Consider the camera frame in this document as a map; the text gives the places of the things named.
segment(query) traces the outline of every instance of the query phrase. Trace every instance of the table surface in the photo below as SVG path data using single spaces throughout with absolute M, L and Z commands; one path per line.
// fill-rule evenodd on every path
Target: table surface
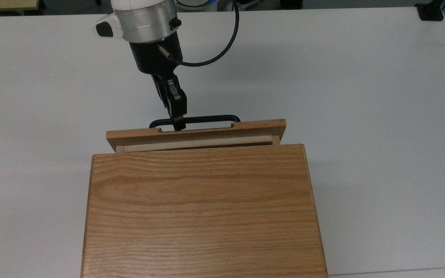
M 90 159 L 165 118 L 100 15 L 0 18 L 0 277 L 78 277 Z M 180 14 L 186 61 L 234 15 Z M 445 21 L 415 8 L 243 12 L 175 71 L 189 116 L 286 118 L 330 275 L 445 268 Z
M 0 11 L 37 9 L 38 4 L 39 0 L 0 0 Z
M 445 269 L 334 275 L 332 278 L 445 278 Z

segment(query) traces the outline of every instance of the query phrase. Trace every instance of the wooden box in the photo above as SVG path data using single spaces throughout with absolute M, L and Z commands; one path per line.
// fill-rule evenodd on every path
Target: wooden box
M 279 144 L 285 127 L 109 132 L 81 277 L 327 277 L 304 147 Z

